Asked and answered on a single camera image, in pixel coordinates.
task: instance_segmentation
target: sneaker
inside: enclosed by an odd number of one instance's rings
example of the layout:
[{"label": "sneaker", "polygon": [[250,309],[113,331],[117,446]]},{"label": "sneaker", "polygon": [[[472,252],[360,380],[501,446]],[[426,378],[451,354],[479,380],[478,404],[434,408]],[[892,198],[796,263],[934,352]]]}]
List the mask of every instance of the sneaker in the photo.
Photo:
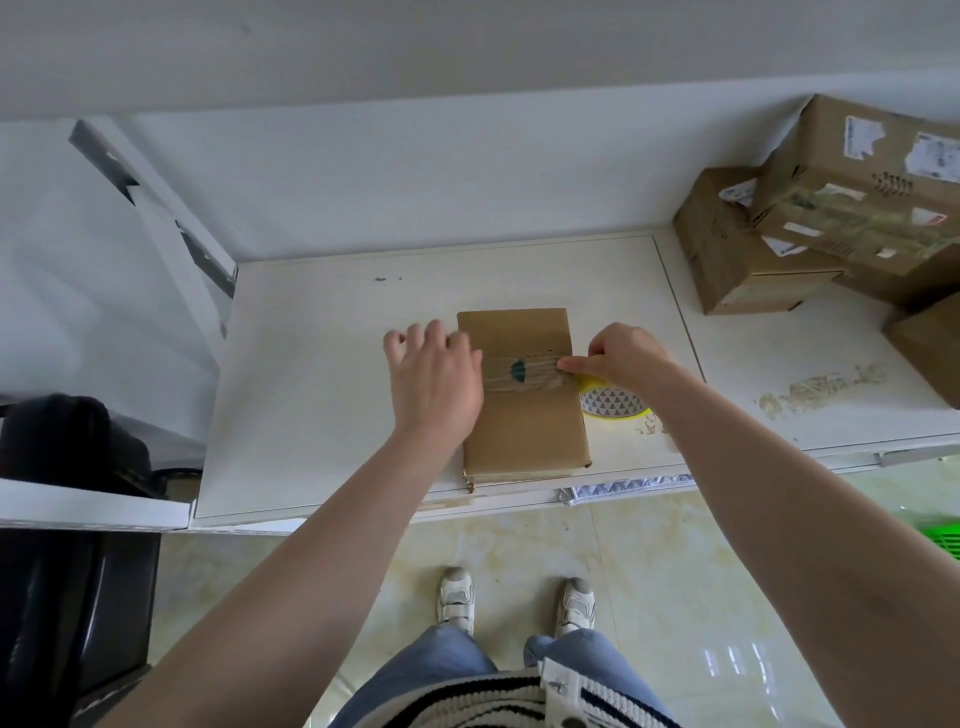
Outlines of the sneaker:
[{"label": "sneaker", "polygon": [[564,584],[564,595],[557,605],[557,628],[554,637],[562,637],[576,629],[593,629],[596,622],[596,599],[586,579],[573,577]]},{"label": "sneaker", "polygon": [[437,623],[451,624],[473,636],[473,577],[460,567],[444,571],[437,589]]}]

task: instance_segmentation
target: finger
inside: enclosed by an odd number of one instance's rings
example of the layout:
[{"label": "finger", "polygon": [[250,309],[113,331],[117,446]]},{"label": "finger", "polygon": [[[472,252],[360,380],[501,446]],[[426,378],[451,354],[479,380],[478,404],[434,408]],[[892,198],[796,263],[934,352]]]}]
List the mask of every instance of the finger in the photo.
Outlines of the finger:
[{"label": "finger", "polygon": [[407,352],[416,352],[423,348],[423,327],[411,324],[407,329]]},{"label": "finger", "polygon": [[598,353],[605,353],[607,350],[607,333],[611,328],[616,326],[616,324],[609,324],[605,326],[600,333],[593,337],[590,341],[590,345],[587,347],[587,353],[590,356],[594,356]]},{"label": "finger", "polygon": [[446,334],[440,319],[434,319],[426,325],[426,343],[432,347],[446,346]]},{"label": "finger", "polygon": [[604,355],[565,356],[557,361],[557,369],[561,372],[570,372],[572,375],[590,375],[602,379],[606,369]]},{"label": "finger", "polygon": [[469,353],[470,337],[465,331],[454,331],[450,334],[448,341],[452,351]]},{"label": "finger", "polygon": [[403,358],[403,336],[399,331],[387,331],[383,337],[383,352],[387,354],[387,363],[394,368]]}]

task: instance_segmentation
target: left hand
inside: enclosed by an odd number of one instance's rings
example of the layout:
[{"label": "left hand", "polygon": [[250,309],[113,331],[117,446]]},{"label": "left hand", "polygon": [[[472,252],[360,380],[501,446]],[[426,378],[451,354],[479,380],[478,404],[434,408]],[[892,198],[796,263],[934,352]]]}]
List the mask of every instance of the left hand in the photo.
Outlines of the left hand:
[{"label": "left hand", "polygon": [[390,364],[395,432],[425,436],[451,452],[467,439],[483,405],[483,353],[470,350],[469,337],[449,337],[439,321],[426,330],[413,324],[406,334],[388,331],[383,350]]}]

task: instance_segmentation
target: cardboard package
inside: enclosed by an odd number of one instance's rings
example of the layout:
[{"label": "cardboard package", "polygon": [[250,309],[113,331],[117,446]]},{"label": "cardboard package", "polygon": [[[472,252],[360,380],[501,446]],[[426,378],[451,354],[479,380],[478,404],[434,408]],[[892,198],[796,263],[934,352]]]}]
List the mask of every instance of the cardboard package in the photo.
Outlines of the cardboard package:
[{"label": "cardboard package", "polygon": [[917,313],[960,292],[960,245],[946,246],[905,276],[854,263],[833,282],[908,313]]},{"label": "cardboard package", "polygon": [[960,125],[816,95],[750,214],[761,234],[906,274],[960,238]]},{"label": "cardboard package", "polygon": [[[467,482],[562,477],[589,466],[576,379],[556,370],[573,353],[566,309],[465,311],[457,324],[484,354],[483,409],[464,442]],[[525,376],[524,363],[542,376]]]},{"label": "cardboard package", "polygon": [[756,173],[705,169],[674,218],[704,313],[788,311],[848,267],[832,255],[765,240],[751,227],[742,203]]},{"label": "cardboard package", "polygon": [[960,293],[884,333],[937,394],[960,409]]}]

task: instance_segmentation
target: right hand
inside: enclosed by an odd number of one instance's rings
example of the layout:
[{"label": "right hand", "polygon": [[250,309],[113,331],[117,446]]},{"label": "right hand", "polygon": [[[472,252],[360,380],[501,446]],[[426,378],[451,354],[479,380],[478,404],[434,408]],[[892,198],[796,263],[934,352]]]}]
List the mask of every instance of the right hand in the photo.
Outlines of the right hand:
[{"label": "right hand", "polygon": [[596,376],[641,397],[647,376],[673,361],[652,333],[626,324],[610,324],[604,328],[593,337],[588,354],[565,356],[557,362],[557,369]]}]

